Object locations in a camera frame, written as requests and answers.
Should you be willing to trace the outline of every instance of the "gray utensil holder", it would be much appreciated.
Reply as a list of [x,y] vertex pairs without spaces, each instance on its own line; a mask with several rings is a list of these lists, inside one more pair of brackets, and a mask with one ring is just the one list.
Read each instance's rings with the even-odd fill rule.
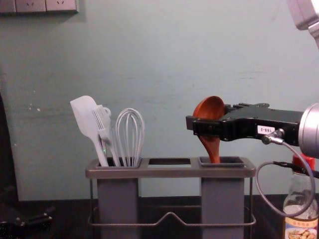
[[[166,167],[149,167],[149,165]],[[189,167],[167,167],[184,165]],[[101,239],[139,239],[140,229],[156,227],[168,216],[175,217],[185,227],[201,227],[202,239],[242,239],[244,227],[256,220],[252,214],[252,178],[255,166],[240,157],[221,157],[220,164],[211,164],[207,157],[196,158],[142,158],[137,167],[101,167],[94,160],[86,169],[92,180],[97,180],[100,222],[89,224],[101,227]],[[152,224],[139,223],[139,178],[201,178],[201,222],[185,223],[169,212]],[[250,178],[250,218],[244,223],[244,179]]]

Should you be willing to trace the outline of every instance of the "teal wall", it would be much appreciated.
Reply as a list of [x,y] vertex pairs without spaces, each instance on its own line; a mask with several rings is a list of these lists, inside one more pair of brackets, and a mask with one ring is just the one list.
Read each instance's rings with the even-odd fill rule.
[[[205,155],[185,116],[207,96],[298,111],[318,102],[319,52],[283,0],[80,1],[73,16],[0,18],[0,86],[21,200],[88,198],[84,170],[96,153],[69,104],[82,95],[113,117],[139,110],[151,157]],[[222,142],[221,154],[255,165],[292,157],[252,139]],[[270,166],[260,179],[266,193],[286,193],[290,171]],[[141,187],[144,196],[199,194],[198,179]]]

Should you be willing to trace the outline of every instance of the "gray cable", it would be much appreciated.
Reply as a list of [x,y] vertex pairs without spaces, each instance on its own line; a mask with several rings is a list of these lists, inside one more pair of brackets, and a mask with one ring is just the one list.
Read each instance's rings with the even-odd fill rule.
[[272,210],[274,210],[277,214],[279,214],[279,215],[281,215],[283,217],[293,218],[293,217],[299,216],[302,213],[304,213],[309,208],[311,203],[313,202],[313,200],[315,198],[315,193],[316,193],[315,178],[314,178],[312,170],[310,169],[309,165],[304,160],[304,158],[296,150],[294,150],[289,144],[287,144],[286,142],[282,142],[282,145],[286,146],[288,149],[290,149],[293,153],[295,153],[299,157],[299,159],[301,160],[301,162],[304,165],[304,168],[308,172],[308,175],[310,177],[310,182],[311,182],[311,194],[310,194],[310,197],[307,200],[306,205],[300,211],[298,211],[296,213],[286,214],[286,213],[283,213],[282,211],[278,210],[271,202],[269,202],[269,200],[266,198],[266,196],[264,195],[263,191],[260,188],[259,180],[258,180],[258,174],[259,174],[259,171],[260,171],[260,169],[262,167],[264,167],[266,165],[269,165],[269,164],[274,164],[273,162],[265,162],[265,163],[262,163],[261,165],[259,165],[259,167],[256,170],[255,180],[256,180],[257,190],[259,191],[260,196],[270,206],[270,208]]

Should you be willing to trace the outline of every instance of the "whisk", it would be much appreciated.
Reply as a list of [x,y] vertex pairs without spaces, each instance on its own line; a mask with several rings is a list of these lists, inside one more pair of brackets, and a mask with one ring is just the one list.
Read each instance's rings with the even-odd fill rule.
[[124,166],[137,166],[145,136],[145,123],[140,112],[124,109],[116,120],[115,131]]

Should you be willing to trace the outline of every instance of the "wall socket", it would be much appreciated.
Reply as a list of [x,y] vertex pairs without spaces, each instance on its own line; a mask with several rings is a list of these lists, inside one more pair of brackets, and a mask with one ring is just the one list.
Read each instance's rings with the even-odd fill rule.
[[14,0],[0,0],[0,13],[15,12]]
[[45,0],[15,0],[16,12],[45,12]]
[[77,12],[76,0],[45,0],[47,11],[74,11]]

